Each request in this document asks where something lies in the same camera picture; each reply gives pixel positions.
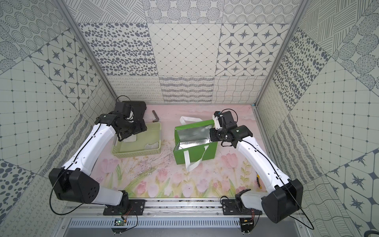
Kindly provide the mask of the white ice pack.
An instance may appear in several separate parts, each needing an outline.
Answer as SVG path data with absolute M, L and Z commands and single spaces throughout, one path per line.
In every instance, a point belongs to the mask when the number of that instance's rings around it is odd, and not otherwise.
M 131 135 L 128 138 L 123 139 L 123 142 L 135 142 L 137 140 L 137 135 Z
M 145 150 L 154 150 L 159 148 L 159 142 L 153 143 L 153 144 L 147 144 L 145 146 Z

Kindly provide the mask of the green insulated delivery bag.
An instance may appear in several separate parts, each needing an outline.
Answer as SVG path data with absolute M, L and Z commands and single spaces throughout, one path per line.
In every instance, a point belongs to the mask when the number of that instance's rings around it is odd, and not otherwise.
M 194 117 L 180 117 L 180 126 L 175 127 L 174 159 L 177 165 L 185 165 L 191 172 L 203 161 L 215 158 L 217 142 L 210 139 L 214 121 Z

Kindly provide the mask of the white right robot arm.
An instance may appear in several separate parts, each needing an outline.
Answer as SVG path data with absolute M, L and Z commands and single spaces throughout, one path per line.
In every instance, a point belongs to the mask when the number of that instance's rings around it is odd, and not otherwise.
M 301 209 L 302 183 L 292 180 L 282 172 L 263 152 L 252 132 L 246 126 L 227 130 L 210 129 L 212 142 L 228 142 L 247 159 L 258 175 L 259 184 L 263 184 L 266 194 L 258 195 L 250 189 L 235 195 L 237 208 L 255 209 L 264 212 L 273 223 L 278 223 Z

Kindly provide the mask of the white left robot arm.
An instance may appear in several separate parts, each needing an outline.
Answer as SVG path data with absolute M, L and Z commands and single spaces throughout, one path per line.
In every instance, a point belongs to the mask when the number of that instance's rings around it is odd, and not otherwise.
M 127 192 L 101 187 L 91 174 L 109 141 L 123 141 L 146 130 L 144 119 L 136 115 L 101 114 L 78 151 L 61 168 L 51 170 L 52 193 L 63 201 L 127 208 Z

